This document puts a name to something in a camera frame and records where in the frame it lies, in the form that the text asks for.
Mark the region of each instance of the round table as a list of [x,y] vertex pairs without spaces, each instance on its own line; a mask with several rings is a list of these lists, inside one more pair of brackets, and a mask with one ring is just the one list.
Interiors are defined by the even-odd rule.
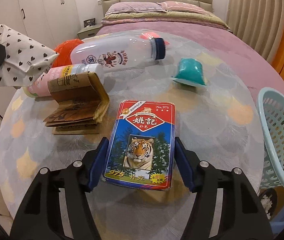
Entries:
[[[142,30],[127,33],[138,35]],[[26,190],[42,167],[63,169],[110,137],[117,110],[125,99],[171,102],[176,107],[176,136],[184,146],[218,169],[240,167],[258,191],[264,158],[262,129],[253,99],[241,79],[206,48],[188,39],[159,33],[170,44],[157,65],[105,75],[110,107],[98,135],[52,135],[43,120],[56,108],[51,98],[29,98],[17,90],[0,128],[0,187],[14,217]],[[113,33],[109,36],[123,35]],[[171,80],[182,57],[203,65],[206,89]],[[180,239],[194,203],[174,167],[168,191],[137,190],[100,181],[87,194],[102,239]],[[222,197],[218,193],[211,233],[217,232]],[[65,198],[61,197],[64,231],[71,236]]]

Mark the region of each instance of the cabinet door handle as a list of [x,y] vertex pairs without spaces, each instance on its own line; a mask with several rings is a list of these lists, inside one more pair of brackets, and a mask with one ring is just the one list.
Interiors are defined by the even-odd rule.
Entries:
[[21,10],[23,12],[23,19],[25,19],[24,9]]

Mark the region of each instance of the number 975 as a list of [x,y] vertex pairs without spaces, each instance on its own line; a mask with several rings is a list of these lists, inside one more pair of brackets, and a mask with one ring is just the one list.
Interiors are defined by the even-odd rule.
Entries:
[[125,173],[124,172],[120,172],[120,171],[111,170],[111,171],[109,171],[109,174],[110,175],[114,175],[114,176],[123,177]]

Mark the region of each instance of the light blue plastic basket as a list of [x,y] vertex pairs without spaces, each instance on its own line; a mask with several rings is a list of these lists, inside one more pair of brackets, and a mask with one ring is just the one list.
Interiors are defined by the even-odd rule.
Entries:
[[260,188],[284,187],[284,95],[275,89],[263,88],[257,108],[266,151]]

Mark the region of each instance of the playing card box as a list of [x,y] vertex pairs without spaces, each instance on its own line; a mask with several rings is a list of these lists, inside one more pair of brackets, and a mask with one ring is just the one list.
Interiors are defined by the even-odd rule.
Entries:
[[121,102],[106,155],[104,180],[134,188],[170,188],[174,128],[174,104]]

